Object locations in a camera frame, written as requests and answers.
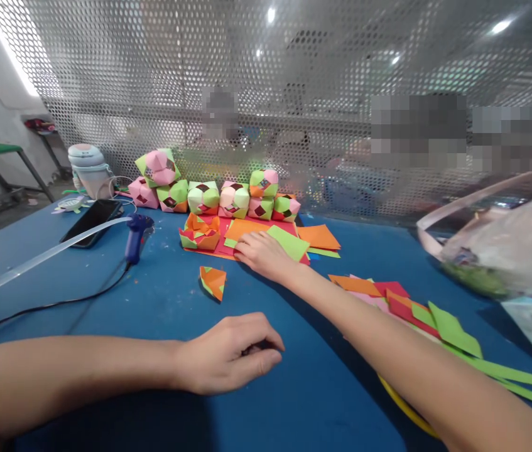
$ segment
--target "smartphone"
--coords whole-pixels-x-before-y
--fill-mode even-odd
[[[120,217],[123,214],[123,207],[121,201],[115,200],[96,200],[86,213],[77,220],[71,229],[60,239],[60,242],[66,242],[82,232],[92,229],[95,226],[106,223],[109,220]],[[75,248],[92,248],[94,244],[107,232],[107,229],[98,231],[80,240],[72,247]]]

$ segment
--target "blue glue gun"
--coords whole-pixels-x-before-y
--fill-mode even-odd
[[[128,215],[131,218],[129,227],[128,244],[126,245],[126,261],[136,265],[140,261],[140,253],[148,237],[155,231],[155,221],[138,213]]]

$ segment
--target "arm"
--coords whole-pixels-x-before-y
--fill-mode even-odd
[[[236,256],[330,320],[451,450],[531,451],[532,409],[438,344],[291,260],[265,233]]]
[[[274,348],[253,344],[267,341]],[[54,336],[0,344],[0,439],[118,394],[216,394],[268,373],[283,342],[261,313],[228,317],[189,341]]]

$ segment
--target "blue table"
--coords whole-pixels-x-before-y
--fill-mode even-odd
[[[57,244],[79,218],[50,215],[52,208],[0,231],[0,274]],[[444,450],[404,416],[372,368],[317,312],[240,263],[185,252],[178,227],[186,215],[141,210],[155,219],[156,232],[129,277],[89,303],[1,325],[0,343],[66,334],[188,340],[225,316],[262,311],[285,341],[282,363],[231,394],[152,391],[101,402],[19,438],[17,450]],[[457,315],[487,359],[532,372],[532,346],[502,309],[436,270],[408,231],[304,221],[326,223],[343,247],[341,259],[313,261],[318,272],[400,281],[415,301],[432,300]],[[127,235],[116,225],[93,249],[66,250],[3,286],[0,318],[105,287],[122,271]],[[227,271],[221,305],[200,289],[199,266]]]

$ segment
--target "origami ball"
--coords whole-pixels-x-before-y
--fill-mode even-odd
[[[157,192],[142,176],[128,185],[128,192],[138,207],[159,208]]]
[[[136,160],[136,166],[150,187],[169,185],[180,177],[171,149],[155,149]]]
[[[188,186],[188,207],[196,215],[216,215],[220,203],[217,185],[211,182],[191,182]]]
[[[249,186],[251,187],[251,196],[255,198],[275,196],[278,192],[278,173],[273,169],[253,171]]]
[[[186,179],[157,187],[156,191],[162,211],[184,213],[188,210],[188,181]]]
[[[253,218],[261,220],[269,220],[272,217],[272,210],[274,209],[274,198],[265,196],[263,198],[251,197],[249,201],[248,215]]]
[[[220,193],[218,215],[228,218],[244,218],[249,209],[249,184],[224,182]]]
[[[274,211],[272,219],[293,223],[297,218],[297,213],[301,204],[295,198],[295,195],[283,195],[279,193],[274,199]]]

